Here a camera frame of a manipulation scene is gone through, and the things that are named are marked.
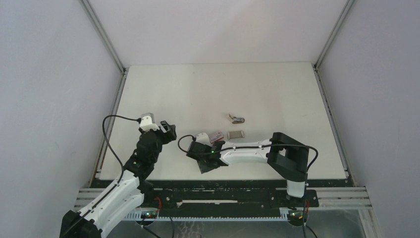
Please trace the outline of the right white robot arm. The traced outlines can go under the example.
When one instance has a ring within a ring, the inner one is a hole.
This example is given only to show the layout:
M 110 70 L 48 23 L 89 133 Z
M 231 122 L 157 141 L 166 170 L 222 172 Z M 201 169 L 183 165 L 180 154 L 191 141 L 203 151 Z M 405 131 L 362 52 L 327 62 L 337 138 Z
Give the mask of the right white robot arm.
M 223 166 L 241 163 L 267 164 L 286 179 L 286 199 L 292 206 L 300 206 L 306 200 L 306 182 L 311 146 L 275 132 L 272 137 L 257 142 L 235 143 L 210 140 L 205 133 L 192 137 L 186 156 L 197 161 L 201 173 Z

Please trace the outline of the red white staple box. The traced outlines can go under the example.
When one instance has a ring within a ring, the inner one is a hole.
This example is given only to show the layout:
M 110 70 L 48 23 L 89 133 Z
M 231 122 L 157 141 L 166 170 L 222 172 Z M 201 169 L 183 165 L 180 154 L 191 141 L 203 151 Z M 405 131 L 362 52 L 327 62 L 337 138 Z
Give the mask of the red white staple box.
M 221 131 L 217 131 L 209 135 L 210 143 L 213 144 L 214 142 L 220 141 L 224 138 L 224 135 Z

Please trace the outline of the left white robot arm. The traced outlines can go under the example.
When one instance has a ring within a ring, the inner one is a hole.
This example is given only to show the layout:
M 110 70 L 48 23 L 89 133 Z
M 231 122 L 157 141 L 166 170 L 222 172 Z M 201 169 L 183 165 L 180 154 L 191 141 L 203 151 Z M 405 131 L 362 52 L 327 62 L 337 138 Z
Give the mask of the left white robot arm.
M 162 147 L 177 139 L 176 126 L 140 120 L 136 149 L 116 178 L 102 193 L 79 211 L 62 218 L 61 238 L 105 238 L 126 215 L 139 206 L 153 204 L 156 195 L 146 179 L 154 170 Z

